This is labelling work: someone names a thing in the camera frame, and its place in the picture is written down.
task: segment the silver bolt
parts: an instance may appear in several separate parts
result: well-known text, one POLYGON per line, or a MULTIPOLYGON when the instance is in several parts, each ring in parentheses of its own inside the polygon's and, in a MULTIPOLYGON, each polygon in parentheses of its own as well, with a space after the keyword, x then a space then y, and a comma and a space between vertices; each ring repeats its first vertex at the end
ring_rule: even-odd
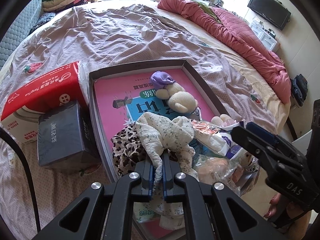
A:
POLYGON ((91 184, 91 187, 93 189, 99 189, 99 188, 101 188, 101 183, 100 182, 94 182, 94 183, 91 184))
POLYGON ((221 182, 217 182, 216 184, 214 184, 214 188, 217 190, 222 190, 224 189, 224 185, 221 182))
POLYGON ((186 177, 186 174, 183 173, 183 172, 178 172, 178 173, 176 174, 176 177, 177 177, 178 179, 184 179, 184 178, 186 177))
POLYGON ((131 173, 129 174, 129 177, 130 177, 131 179, 136 179, 136 178, 139 177, 139 173, 137 173, 137 172, 131 172, 131 173))

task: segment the green packet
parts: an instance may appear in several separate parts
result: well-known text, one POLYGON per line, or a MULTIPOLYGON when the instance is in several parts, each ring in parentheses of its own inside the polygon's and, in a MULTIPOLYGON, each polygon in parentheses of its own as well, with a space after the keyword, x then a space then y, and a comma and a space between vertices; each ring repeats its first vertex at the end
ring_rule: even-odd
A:
POLYGON ((135 202, 133 204, 133 214, 138 223, 152 221, 155 218, 160 217, 160 215, 155 213, 153 210, 146 208, 143 203, 139 202, 135 202))

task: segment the triangular cutout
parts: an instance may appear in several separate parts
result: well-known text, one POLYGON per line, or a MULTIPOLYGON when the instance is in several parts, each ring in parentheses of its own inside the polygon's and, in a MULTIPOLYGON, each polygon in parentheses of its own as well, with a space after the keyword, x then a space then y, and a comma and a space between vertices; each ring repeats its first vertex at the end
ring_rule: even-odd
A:
POLYGON ((258 224, 257 221, 250 216, 250 214, 248 214, 235 200, 232 198, 227 198, 227 203, 240 232, 245 232, 258 224))
POLYGON ((89 201, 89 198, 84 198, 60 221, 59 225, 62 228, 68 229, 72 232, 77 232, 79 230, 84 213, 88 207, 89 201))

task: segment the red tissue package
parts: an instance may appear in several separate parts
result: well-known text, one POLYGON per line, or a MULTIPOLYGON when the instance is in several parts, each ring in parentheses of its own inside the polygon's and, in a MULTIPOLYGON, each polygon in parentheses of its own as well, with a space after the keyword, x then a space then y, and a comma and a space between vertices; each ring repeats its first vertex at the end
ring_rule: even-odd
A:
POLYGON ((39 116, 73 100, 88 109, 88 81, 79 61, 37 77, 9 95, 1 123, 19 142, 33 142, 38 139, 39 116))

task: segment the pink quilt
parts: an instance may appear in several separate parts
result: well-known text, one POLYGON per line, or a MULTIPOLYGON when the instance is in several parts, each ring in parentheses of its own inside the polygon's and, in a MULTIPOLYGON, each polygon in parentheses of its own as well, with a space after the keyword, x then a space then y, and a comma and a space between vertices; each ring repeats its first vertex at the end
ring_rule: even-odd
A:
POLYGON ((221 25, 191 0, 160 0, 158 8, 180 14, 204 28, 213 37, 246 59, 284 104, 290 102, 291 83, 287 70, 281 64, 279 57, 267 51, 261 41, 255 38, 249 26, 239 17, 226 10, 213 8, 214 13, 223 23, 221 25))

